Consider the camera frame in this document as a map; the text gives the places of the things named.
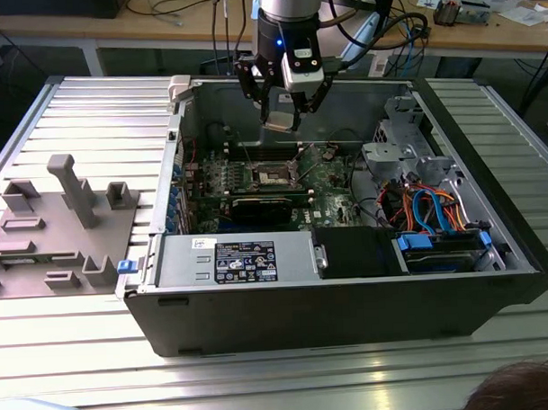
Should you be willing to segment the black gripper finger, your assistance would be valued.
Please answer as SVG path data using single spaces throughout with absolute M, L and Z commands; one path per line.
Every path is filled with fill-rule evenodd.
M 269 117 L 269 94 L 276 85 L 278 75 L 275 73 L 274 63 L 266 63 L 265 72 L 262 74 L 264 82 L 259 85 L 253 75 L 255 59 L 252 57 L 240 57 L 234 62 L 234 69 L 244 96 L 260 106 L 260 121 L 265 123 Z
M 315 112 L 319 109 L 323 103 L 329 89 L 333 85 L 334 75 L 325 74 L 324 82 L 321 83 L 316 92 L 308 98 L 304 92 L 290 93 L 292 102 L 294 104 L 294 113 L 292 120 L 292 131 L 297 131 L 301 124 L 301 115 Z

